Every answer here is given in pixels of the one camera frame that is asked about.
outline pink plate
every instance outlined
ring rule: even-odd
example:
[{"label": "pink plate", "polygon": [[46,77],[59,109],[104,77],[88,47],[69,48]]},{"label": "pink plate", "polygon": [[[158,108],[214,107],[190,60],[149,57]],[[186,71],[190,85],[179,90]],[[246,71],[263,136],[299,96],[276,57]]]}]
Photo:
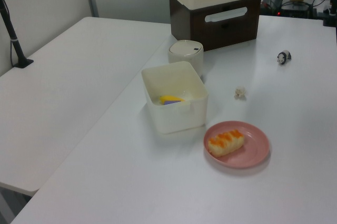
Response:
[{"label": "pink plate", "polygon": [[[217,134],[237,129],[244,135],[243,146],[225,156],[214,157],[209,152],[208,142]],[[219,164],[232,168],[248,168],[262,162],[269,153],[267,136],[255,126],[242,121],[223,121],[210,127],[204,136],[207,153]]]}]

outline orange topping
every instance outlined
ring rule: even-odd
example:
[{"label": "orange topping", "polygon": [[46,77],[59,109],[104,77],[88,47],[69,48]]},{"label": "orange topping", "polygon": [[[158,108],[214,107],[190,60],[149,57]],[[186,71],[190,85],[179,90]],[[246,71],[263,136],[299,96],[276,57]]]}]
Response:
[{"label": "orange topping", "polygon": [[214,139],[213,137],[210,139],[210,143],[213,145],[220,146],[222,148],[225,147],[225,142],[222,141],[221,139]]},{"label": "orange topping", "polygon": [[243,137],[243,134],[241,134],[237,129],[230,131],[230,134],[236,138]]},{"label": "orange topping", "polygon": [[233,137],[240,138],[243,137],[243,134],[241,134],[237,129],[229,132],[224,132],[222,134],[216,135],[216,137],[210,138],[210,143],[213,145],[220,146],[222,148],[225,148],[227,146],[227,142],[232,142]]}]

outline purple object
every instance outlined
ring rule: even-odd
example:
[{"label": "purple object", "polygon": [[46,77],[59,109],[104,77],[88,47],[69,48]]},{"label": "purple object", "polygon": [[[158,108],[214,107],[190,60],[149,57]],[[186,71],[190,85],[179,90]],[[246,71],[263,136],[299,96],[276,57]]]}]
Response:
[{"label": "purple object", "polygon": [[177,103],[180,102],[180,100],[166,100],[164,101],[164,105],[172,104],[172,103]]}]

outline brown wooden box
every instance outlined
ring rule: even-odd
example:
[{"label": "brown wooden box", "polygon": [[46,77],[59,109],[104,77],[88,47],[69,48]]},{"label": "brown wooden box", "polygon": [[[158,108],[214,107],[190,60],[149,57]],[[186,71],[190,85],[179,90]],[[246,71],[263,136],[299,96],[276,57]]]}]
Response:
[{"label": "brown wooden box", "polygon": [[[171,33],[177,40],[194,40],[204,50],[256,39],[261,0],[239,0],[190,10],[170,0]],[[205,22],[207,15],[246,7],[245,15],[219,22]]]}]

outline yellow object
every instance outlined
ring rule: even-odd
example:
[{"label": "yellow object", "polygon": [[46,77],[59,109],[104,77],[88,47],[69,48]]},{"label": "yellow object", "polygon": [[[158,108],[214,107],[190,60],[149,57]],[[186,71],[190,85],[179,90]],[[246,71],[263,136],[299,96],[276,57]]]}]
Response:
[{"label": "yellow object", "polygon": [[180,100],[180,101],[185,101],[184,99],[172,96],[172,95],[163,95],[160,96],[160,101],[161,103],[164,103],[165,101],[173,101],[173,100]]}]

